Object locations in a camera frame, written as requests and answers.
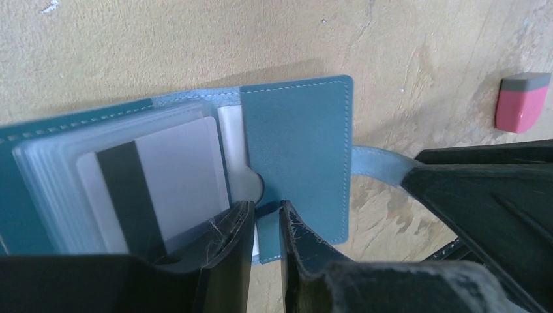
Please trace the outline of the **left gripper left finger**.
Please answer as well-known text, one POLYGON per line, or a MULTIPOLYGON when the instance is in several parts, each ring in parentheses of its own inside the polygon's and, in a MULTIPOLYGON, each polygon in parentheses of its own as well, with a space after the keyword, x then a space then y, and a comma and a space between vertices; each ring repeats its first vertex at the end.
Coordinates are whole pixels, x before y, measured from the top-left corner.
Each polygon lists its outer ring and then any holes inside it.
POLYGON ((2 312, 245 312, 254 211, 239 201, 179 250, 131 255, 3 256, 2 312))

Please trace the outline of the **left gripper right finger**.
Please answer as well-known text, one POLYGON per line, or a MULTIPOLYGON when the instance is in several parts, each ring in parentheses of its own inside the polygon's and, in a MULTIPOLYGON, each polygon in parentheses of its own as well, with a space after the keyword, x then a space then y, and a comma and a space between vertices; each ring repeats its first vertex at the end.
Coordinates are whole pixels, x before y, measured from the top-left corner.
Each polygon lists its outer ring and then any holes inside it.
POLYGON ((521 312, 490 271, 470 261, 358 262, 279 207, 286 312, 521 312))

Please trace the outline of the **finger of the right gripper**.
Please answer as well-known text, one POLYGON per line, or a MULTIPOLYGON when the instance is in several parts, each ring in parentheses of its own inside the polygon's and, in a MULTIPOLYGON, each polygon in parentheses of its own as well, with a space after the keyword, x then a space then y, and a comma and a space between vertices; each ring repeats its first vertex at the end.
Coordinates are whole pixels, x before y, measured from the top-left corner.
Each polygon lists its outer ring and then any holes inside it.
POLYGON ((532 312, 552 311, 552 141, 427 149, 402 188, 532 312))

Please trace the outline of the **white card with black stripe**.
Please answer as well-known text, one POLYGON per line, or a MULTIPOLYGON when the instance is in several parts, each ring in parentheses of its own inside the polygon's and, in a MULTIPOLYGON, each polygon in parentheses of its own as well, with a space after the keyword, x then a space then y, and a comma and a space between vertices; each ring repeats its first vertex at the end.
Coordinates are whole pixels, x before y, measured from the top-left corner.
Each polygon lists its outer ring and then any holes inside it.
POLYGON ((85 153, 76 169, 109 253, 174 252, 229 206, 212 117, 85 153))

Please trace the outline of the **blue card holder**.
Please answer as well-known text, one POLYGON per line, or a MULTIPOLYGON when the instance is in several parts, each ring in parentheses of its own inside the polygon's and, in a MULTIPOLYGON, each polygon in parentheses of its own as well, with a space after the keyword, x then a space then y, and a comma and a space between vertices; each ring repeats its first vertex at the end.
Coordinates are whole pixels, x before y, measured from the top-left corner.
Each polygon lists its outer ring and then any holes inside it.
POLYGON ((282 200, 325 240, 343 243, 351 177, 397 186, 415 166, 402 155, 353 145, 352 112, 353 80, 343 75, 182 91, 3 126, 1 254, 130 254, 106 250, 77 159, 203 117, 217 125, 229 206, 257 206, 254 263, 280 257, 271 205, 282 200))

